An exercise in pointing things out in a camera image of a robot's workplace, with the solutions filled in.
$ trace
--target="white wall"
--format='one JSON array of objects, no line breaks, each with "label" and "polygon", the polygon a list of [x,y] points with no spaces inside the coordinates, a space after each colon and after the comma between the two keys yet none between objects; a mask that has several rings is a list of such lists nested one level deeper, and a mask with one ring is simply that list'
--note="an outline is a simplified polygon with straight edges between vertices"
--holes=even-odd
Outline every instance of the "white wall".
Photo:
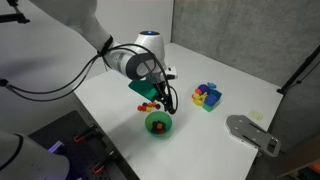
[{"label": "white wall", "polygon": [[[34,91],[66,84],[96,51],[80,35],[51,19],[29,1],[19,3],[31,23],[0,24],[0,77]],[[169,43],[172,9],[173,0],[100,0],[97,17],[119,42],[133,42],[140,31],[152,29],[160,32],[165,43]],[[13,9],[6,1],[0,1],[0,14],[11,12]],[[90,77],[104,71],[103,65],[97,63]],[[55,102],[37,103],[0,88],[2,130],[28,134],[74,109],[85,112],[73,94]]]}]

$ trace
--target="green object in gripper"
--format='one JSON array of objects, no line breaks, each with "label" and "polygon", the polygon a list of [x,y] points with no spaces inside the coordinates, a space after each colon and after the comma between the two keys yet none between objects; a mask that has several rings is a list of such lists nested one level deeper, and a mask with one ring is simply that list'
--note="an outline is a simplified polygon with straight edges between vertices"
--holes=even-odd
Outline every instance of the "green object in gripper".
[{"label": "green object in gripper", "polygon": [[133,80],[128,86],[151,102],[155,100],[158,94],[157,90],[153,87],[153,84],[147,80]]}]

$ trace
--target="metal bracket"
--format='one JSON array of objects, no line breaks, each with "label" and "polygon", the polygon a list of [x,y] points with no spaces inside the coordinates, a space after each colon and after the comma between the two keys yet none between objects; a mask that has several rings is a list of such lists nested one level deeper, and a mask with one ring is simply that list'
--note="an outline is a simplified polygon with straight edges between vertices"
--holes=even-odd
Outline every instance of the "metal bracket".
[{"label": "metal bracket", "polygon": [[281,142],[244,115],[231,115],[226,125],[231,135],[253,145],[271,157],[279,154]]},{"label": "metal bracket", "polygon": [[13,22],[17,21],[18,23],[29,23],[30,20],[27,19],[23,13],[20,12],[18,9],[18,0],[7,0],[8,4],[14,8],[16,11],[15,14],[5,14],[0,15],[0,23],[7,23],[7,22]]}]

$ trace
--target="green bowl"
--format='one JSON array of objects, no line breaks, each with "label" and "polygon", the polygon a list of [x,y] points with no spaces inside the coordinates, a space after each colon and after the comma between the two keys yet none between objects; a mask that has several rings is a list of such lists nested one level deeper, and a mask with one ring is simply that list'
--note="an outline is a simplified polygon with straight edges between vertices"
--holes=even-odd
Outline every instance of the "green bowl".
[{"label": "green bowl", "polygon": [[[155,123],[162,124],[163,130],[159,131],[158,129],[156,129],[154,127]],[[157,111],[157,112],[150,113],[147,116],[145,120],[145,126],[150,134],[157,137],[161,137],[166,135],[170,131],[172,127],[172,120],[168,114],[161,111]]]}]

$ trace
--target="black cable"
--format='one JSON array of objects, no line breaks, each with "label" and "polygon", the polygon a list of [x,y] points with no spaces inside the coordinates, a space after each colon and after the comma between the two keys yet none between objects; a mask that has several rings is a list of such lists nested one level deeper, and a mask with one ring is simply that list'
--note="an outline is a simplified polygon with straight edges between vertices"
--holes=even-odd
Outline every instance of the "black cable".
[{"label": "black cable", "polygon": [[310,73],[320,64],[320,61],[300,80],[300,82],[302,83],[302,81],[308,77],[310,75]]},{"label": "black cable", "polygon": [[69,91],[68,93],[66,93],[66,94],[64,94],[64,95],[62,95],[62,96],[56,97],[56,98],[52,98],[52,99],[33,99],[33,98],[29,98],[29,97],[26,97],[26,96],[18,93],[17,91],[15,91],[15,89],[13,89],[13,88],[11,87],[11,85],[7,86],[7,88],[8,88],[10,91],[12,91],[14,94],[16,94],[17,96],[20,96],[21,98],[26,99],[26,100],[30,100],[30,101],[35,101],[35,102],[49,102],[49,101],[58,100],[58,99],[61,99],[61,98],[64,98],[64,97],[68,96],[69,94],[73,93],[76,89],[78,89],[78,87],[79,87],[79,86],[83,83],[83,81],[86,79],[87,74],[89,73],[89,71],[90,71],[92,65],[94,64],[94,62],[95,62],[95,60],[92,61],[91,66],[90,66],[90,68],[88,69],[86,75],[81,79],[81,81],[78,83],[77,86],[75,86],[75,87],[74,87],[71,91]]},{"label": "black cable", "polygon": [[302,78],[302,79],[300,79],[300,80],[298,80],[298,81],[296,81],[296,83],[294,84],[294,85],[292,85],[292,86],[290,86],[290,87],[288,87],[288,89],[287,90],[289,90],[289,89],[291,89],[291,88],[293,88],[293,87],[295,87],[296,85],[298,85],[298,84],[301,84],[302,83],[302,81],[305,79],[305,78],[307,78],[311,73],[312,73],[312,71],[318,66],[320,64],[320,61]]},{"label": "black cable", "polygon": [[119,48],[119,47],[124,47],[124,46],[136,46],[136,47],[140,47],[140,48],[144,49],[145,51],[147,51],[147,52],[152,56],[152,58],[153,58],[154,61],[158,64],[161,72],[163,73],[163,75],[164,75],[164,77],[165,77],[164,80],[165,80],[165,82],[166,82],[166,86],[167,86],[167,89],[168,89],[168,94],[169,94],[169,96],[171,96],[170,85],[169,85],[168,79],[166,78],[166,77],[167,77],[166,72],[164,71],[161,63],[160,63],[159,60],[158,60],[158,58],[157,58],[149,49],[147,49],[146,47],[143,47],[143,46],[141,46],[141,45],[138,45],[138,44],[132,44],[132,43],[121,44],[121,45],[116,46],[116,47],[113,47],[113,48]]},{"label": "black cable", "polygon": [[108,63],[107,63],[107,60],[106,60],[106,58],[103,57],[103,56],[102,56],[102,60],[103,60],[103,64],[104,64],[104,67],[105,67],[105,69],[106,69],[106,72],[108,72],[107,66],[109,66],[109,65],[108,65]]},{"label": "black cable", "polygon": [[[138,45],[138,44],[131,44],[131,43],[129,43],[129,44],[121,44],[121,45],[119,45],[119,46],[115,46],[115,47],[113,47],[113,48],[110,48],[109,50],[112,51],[113,49],[120,49],[120,48],[125,47],[125,46],[136,46],[136,47],[140,47],[140,48],[144,49],[145,51],[147,51],[147,52],[151,55],[151,57],[153,58],[154,62],[156,62],[156,63],[158,64],[161,72],[162,72],[163,75],[164,75],[164,80],[165,80],[165,82],[166,82],[166,86],[167,86],[167,90],[168,90],[168,95],[169,95],[169,97],[171,98],[171,97],[172,97],[171,91],[170,91],[170,87],[171,87],[171,86],[169,85],[166,72],[164,71],[164,69],[163,69],[160,61],[158,60],[158,58],[157,58],[149,49],[147,49],[147,48],[144,47],[144,46]],[[144,62],[144,65],[147,67],[147,69],[149,70],[149,72],[151,72],[150,67],[147,65],[146,62]],[[157,88],[160,90],[160,87],[159,87],[159,85],[158,85],[158,83],[157,83],[154,75],[153,75],[153,74],[151,74],[151,75],[152,75],[154,81],[156,82],[155,84],[156,84]],[[176,104],[176,109],[174,109],[174,112],[177,111],[177,108],[178,108],[178,101],[177,101],[177,104]]]},{"label": "black cable", "polygon": [[174,93],[175,93],[175,95],[176,95],[176,108],[175,108],[175,110],[174,111],[177,111],[177,109],[178,109],[178,93],[177,93],[177,91],[172,87],[172,86],[170,86],[170,88],[174,91]]},{"label": "black cable", "polygon": [[[157,58],[149,49],[147,49],[147,48],[144,47],[144,46],[138,45],[138,44],[130,44],[130,43],[129,43],[129,44],[122,44],[122,45],[119,45],[119,46],[110,48],[110,49],[108,49],[108,50],[106,51],[106,53],[109,52],[109,51],[112,51],[112,50],[120,50],[120,49],[122,49],[122,50],[130,51],[130,52],[132,52],[133,54],[137,55],[137,53],[136,53],[135,51],[131,50],[131,49],[122,48],[122,47],[125,47],[125,46],[136,46],[136,47],[140,47],[140,48],[144,49],[145,51],[147,51],[147,52],[149,53],[149,55],[150,55],[150,56],[152,57],[152,59],[154,60],[154,63],[155,63],[154,68],[151,70],[150,67],[149,67],[149,65],[148,65],[145,61],[143,61],[143,63],[144,63],[144,65],[146,66],[146,68],[148,69],[148,71],[149,71],[148,74],[151,74],[153,80],[155,81],[155,84],[156,84],[157,88],[160,90],[161,96],[162,96],[162,97],[165,97],[164,94],[162,94],[162,92],[161,92],[161,89],[160,89],[160,87],[159,87],[159,85],[158,85],[158,83],[157,83],[157,80],[156,80],[154,74],[152,73],[152,72],[154,71],[154,69],[156,68],[156,64],[158,64],[161,72],[162,72],[163,75],[164,75],[164,79],[165,79],[165,83],[166,83],[166,86],[167,86],[167,89],[168,89],[169,97],[170,97],[170,98],[172,97],[172,96],[171,96],[171,91],[170,91],[170,89],[173,89],[174,92],[175,92],[175,95],[176,95],[176,109],[174,109],[174,111],[176,111],[177,108],[178,108],[178,95],[177,95],[177,92],[176,92],[176,90],[175,90],[172,86],[169,85],[169,82],[168,82],[166,73],[165,73],[165,71],[164,71],[164,69],[163,69],[160,61],[158,60],[158,58]],[[58,100],[58,99],[64,98],[64,97],[68,96],[69,94],[73,93],[73,92],[83,83],[83,81],[86,79],[86,77],[87,77],[87,75],[88,75],[88,73],[89,73],[92,65],[94,64],[94,62],[95,62],[100,56],[101,56],[100,53],[99,53],[98,55],[94,56],[94,57],[85,65],[85,67],[81,70],[81,72],[80,72],[71,82],[69,82],[68,84],[66,84],[65,86],[63,86],[63,87],[61,87],[61,88],[58,88],[58,89],[55,89],[55,90],[52,90],[52,91],[46,91],[46,92],[28,91],[28,90],[24,90],[24,89],[21,89],[21,88],[19,88],[19,87],[16,87],[16,86],[10,85],[10,84],[7,86],[7,88],[8,88],[10,91],[12,91],[14,94],[20,96],[21,98],[24,98],[24,99],[27,99],[27,100],[30,100],[30,101],[49,102],[49,101],[54,101],[54,100]],[[106,62],[106,59],[105,59],[104,57],[103,57],[103,60],[104,60],[105,65],[108,65],[107,62]],[[82,78],[82,80],[78,83],[78,85],[75,86],[75,88],[73,88],[70,92],[68,92],[68,93],[66,93],[66,94],[64,94],[64,95],[62,95],[62,96],[59,96],[59,97],[56,97],[56,98],[52,98],[52,99],[33,99],[33,98],[26,97],[26,96],[24,96],[24,95],[22,95],[22,94],[20,94],[20,93],[17,92],[17,91],[21,91],[21,92],[24,92],[24,93],[37,94],[37,95],[39,95],[39,94],[51,94],[51,93],[54,93],[54,92],[58,92],[58,91],[60,91],[60,90],[62,90],[62,89],[64,89],[64,88],[68,87],[68,86],[71,85],[72,83],[74,83],[74,82],[83,74],[83,72],[88,68],[89,65],[90,65],[90,67],[89,67],[87,73],[86,73],[85,76]]]},{"label": "black cable", "polygon": [[[115,49],[111,49],[111,51],[113,51],[113,50],[127,50],[127,51],[132,52],[132,53],[135,54],[135,55],[138,54],[138,53],[136,53],[135,51],[133,51],[132,49],[129,49],[129,48],[122,48],[122,47],[117,48],[117,47],[115,47]],[[160,90],[160,87],[159,87],[159,85],[158,85],[157,79],[156,79],[156,77],[154,76],[154,74],[152,73],[153,70],[156,68],[156,64],[154,65],[153,70],[150,69],[149,65],[148,65],[145,61],[143,61],[143,64],[144,64],[144,65],[146,66],[146,68],[148,69],[148,71],[149,71],[148,74],[151,74],[153,81],[155,82],[157,88]]]},{"label": "black cable", "polygon": [[54,93],[54,92],[58,92],[58,91],[60,91],[62,89],[65,89],[66,87],[70,86],[72,83],[74,83],[83,74],[83,72],[87,69],[87,67],[90,65],[90,63],[96,61],[98,58],[99,58],[98,55],[94,56],[92,59],[90,59],[90,61],[84,66],[84,68],[80,71],[80,73],[71,82],[69,82],[68,84],[62,86],[61,88],[58,88],[58,89],[55,89],[55,90],[52,90],[52,91],[35,92],[35,91],[24,90],[24,89],[21,89],[19,87],[14,86],[14,85],[10,85],[10,87],[12,89],[14,89],[14,90],[21,91],[21,92],[28,93],[28,94],[51,94],[51,93]]},{"label": "black cable", "polygon": [[13,160],[15,160],[15,158],[19,155],[22,145],[23,145],[23,136],[21,136],[20,134],[15,134],[16,136],[18,136],[19,138],[19,144],[18,147],[16,149],[16,151],[13,153],[13,155],[3,164],[0,166],[0,172],[5,169],[8,165],[10,165],[12,163]]}]

